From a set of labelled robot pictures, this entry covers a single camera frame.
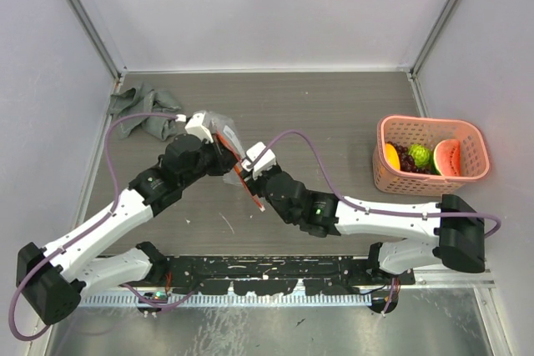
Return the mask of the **dark red grape bunch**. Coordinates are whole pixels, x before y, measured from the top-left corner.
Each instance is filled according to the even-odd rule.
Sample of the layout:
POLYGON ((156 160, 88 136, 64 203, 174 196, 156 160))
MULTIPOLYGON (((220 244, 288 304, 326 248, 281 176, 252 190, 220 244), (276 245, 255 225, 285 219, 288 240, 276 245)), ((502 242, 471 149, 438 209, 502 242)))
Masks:
POLYGON ((426 168, 418 168, 413 161, 412 156, 408 154, 408 148, 398 144, 394 144, 396 150, 400 156, 400 170, 406 173, 419 173, 419 174, 430 174, 431 173, 431 164, 426 168))

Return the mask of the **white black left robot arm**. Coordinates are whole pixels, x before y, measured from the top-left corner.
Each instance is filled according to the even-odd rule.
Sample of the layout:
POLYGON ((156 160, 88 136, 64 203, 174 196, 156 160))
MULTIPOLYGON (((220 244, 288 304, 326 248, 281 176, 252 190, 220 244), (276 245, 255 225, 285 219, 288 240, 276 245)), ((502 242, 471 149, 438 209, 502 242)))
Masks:
POLYGON ((16 295, 50 326, 65 319, 94 292, 133 281, 160 285, 167 276, 166 258, 150 243, 107 260, 98 256, 177 203, 193 183, 232 171, 243 155, 241 143, 228 128, 180 134, 159 155, 158 162, 139 173, 105 209, 42 248, 33 242, 22 247, 16 295))

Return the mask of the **clear zip top bag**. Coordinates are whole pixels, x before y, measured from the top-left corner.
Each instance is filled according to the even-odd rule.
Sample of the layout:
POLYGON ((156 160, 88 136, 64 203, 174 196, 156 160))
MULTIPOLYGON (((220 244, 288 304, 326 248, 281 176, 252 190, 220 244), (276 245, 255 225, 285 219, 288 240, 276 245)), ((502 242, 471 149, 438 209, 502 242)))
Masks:
POLYGON ((208 129, 208 132, 212 135, 212 138, 217 138, 219 142, 237 158, 237 163, 233 167, 233 172, 229 173, 229 178, 226 178, 226 183, 232 183, 236 185, 237 182, 240 182, 246 193, 259 208, 260 212, 264 212, 265 207, 259 200, 258 196, 253 195, 250 192, 246 183, 241 178, 241 173, 244 171, 242 161, 245 157, 245 150, 237 135, 237 129, 233 119, 220 113, 207 110, 198 111, 194 114, 194 116, 200 120, 200 123, 203 127, 208 129))

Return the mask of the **orange mango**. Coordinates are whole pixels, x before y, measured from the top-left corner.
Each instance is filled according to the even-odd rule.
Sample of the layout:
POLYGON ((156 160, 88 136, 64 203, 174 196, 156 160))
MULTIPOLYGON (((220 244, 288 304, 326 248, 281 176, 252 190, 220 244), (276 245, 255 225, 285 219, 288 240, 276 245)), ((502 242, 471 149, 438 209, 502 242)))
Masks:
POLYGON ((385 159, 394 170, 397 170, 397 171, 401 170, 400 156, 394 144, 392 143, 385 144, 385 159))

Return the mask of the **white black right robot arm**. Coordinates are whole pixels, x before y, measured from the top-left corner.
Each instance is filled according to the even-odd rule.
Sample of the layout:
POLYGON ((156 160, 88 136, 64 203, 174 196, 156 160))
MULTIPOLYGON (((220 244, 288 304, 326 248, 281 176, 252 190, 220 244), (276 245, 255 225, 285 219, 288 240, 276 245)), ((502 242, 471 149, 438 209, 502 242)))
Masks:
POLYGON ((460 273, 486 269, 485 219, 456 195, 438 203, 365 202, 310 190, 278 164, 257 167, 250 161, 244 161, 240 176, 285 223, 309 235, 393 238, 370 246, 365 271, 373 283, 438 263, 460 273))

